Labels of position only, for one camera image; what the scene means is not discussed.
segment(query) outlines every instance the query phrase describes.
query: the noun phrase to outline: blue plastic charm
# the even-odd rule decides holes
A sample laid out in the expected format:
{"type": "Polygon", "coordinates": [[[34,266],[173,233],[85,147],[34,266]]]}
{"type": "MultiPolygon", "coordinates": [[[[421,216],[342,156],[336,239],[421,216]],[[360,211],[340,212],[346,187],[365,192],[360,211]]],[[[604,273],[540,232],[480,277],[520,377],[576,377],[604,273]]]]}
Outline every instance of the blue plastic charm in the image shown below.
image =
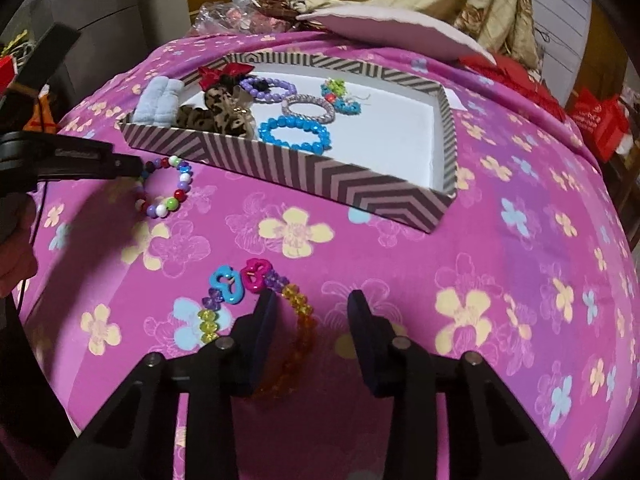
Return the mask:
{"type": "Polygon", "coordinates": [[[209,285],[211,288],[215,288],[220,291],[225,303],[235,305],[240,303],[242,298],[244,298],[244,285],[242,285],[240,272],[233,270],[228,265],[218,267],[218,270],[209,278],[209,285]],[[233,280],[233,282],[220,282],[220,278],[233,280]]]}

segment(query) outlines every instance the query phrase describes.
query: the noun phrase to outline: plastic bag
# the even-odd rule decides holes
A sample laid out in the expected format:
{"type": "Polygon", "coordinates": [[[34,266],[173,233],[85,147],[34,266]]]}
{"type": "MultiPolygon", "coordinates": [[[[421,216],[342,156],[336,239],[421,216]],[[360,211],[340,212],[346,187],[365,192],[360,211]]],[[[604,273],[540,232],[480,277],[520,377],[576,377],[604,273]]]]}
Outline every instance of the plastic bag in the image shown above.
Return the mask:
{"type": "Polygon", "coordinates": [[[236,4],[202,4],[189,36],[268,34],[289,29],[289,22],[265,16],[252,0],[240,0],[236,4]]]}
{"type": "Polygon", "coordinates": [[[629,121],[618,106],[618,97],[600,102],[583,88],[569,113],[591,153],[602,162],[611,158],[629,129],[629,121]]]}

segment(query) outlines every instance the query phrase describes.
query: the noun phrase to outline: floral blanket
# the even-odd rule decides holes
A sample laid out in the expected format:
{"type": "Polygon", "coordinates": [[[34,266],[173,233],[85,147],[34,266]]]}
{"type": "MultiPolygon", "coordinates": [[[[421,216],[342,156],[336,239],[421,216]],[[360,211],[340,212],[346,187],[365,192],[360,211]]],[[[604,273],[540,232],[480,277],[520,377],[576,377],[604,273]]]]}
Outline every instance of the floral blanket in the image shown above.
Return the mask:
{"type": "MultiPolygon", "coordinates": [[[[260,256],[307,295],[318,339],[294,393],[234,402],[243,479],[280,480],[292,471],[307,480],[380,478],[391,403],[373,399],[360,377],[346,317],[354,288],[396,332],[429,351],[479,351],[572,478],[588,478],[638,396],[638,281],[575,125],[411,52],[299,32],[173,41],[80,103],[64,133],[130,152],[117,123],[153,76],[180,77],[229,52],[263,49],[363,59],[454,91],[466,108],[454,112],[458,198],[425,235],[201,164],[193,165],[188,200],[162,220],[136,216],[127,180],[51,184],[36,241],[40,271],[28,283],[23,316],[73,420],[85,425],[145,353],[197,350],[209,276],[260,256]]],[[[151,191],[166,193],[174,180],[158,172],[151,191]]],[[[226,304],[222,333],[254,304],[251,294],[226,304]]],[[[291,309],[280,307],[270,354],[276,368],[295,332],[291,309]]],[[[184,474],[185,422],[183,407],[176,479],[184,474]]],[[[445,479],[446,446],[440,449],[438,477],[445,479]]]]}

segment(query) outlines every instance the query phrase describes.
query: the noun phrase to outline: red bag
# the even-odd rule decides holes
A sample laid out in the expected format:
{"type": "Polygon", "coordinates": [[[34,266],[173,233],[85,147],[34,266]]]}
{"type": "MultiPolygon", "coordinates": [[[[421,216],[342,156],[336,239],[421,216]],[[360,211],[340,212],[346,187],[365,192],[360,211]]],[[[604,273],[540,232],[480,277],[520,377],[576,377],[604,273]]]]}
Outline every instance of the red bag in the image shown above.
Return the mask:
{"type": "Polygon", "coordinates": [[[611,158],[629,129],[629,121],[618,106],[618,97],[614,95],[600,102],[583,88],[569,113],[591,153],[602,162],[611,158]]]}

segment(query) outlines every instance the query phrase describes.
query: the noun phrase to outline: black robotic claw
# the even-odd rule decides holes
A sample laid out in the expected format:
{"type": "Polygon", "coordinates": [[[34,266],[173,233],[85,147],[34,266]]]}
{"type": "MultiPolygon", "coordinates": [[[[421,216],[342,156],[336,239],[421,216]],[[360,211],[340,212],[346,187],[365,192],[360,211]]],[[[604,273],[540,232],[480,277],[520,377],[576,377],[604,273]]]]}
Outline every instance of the black robotic claw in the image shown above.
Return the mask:
{"type": "Polygon", "coordinates": [[[69,447],[51,480],[172,480],[178,396],[189,394],[188,480],[237,480],[230,398],[256,389],[273,335],[276,295],[197,353],[146,355],[69,447]]]}
{"type": "Polygon", "coordinates": [[[383,480],[436,478],[436,393],[447,401],[451,480],[568,480],[535,423],[479,353],[460,360],[429,354],[374,316],[360,290],[350,294],[347,311],[366,385],[377,397],[394,398],[383,480]]]}

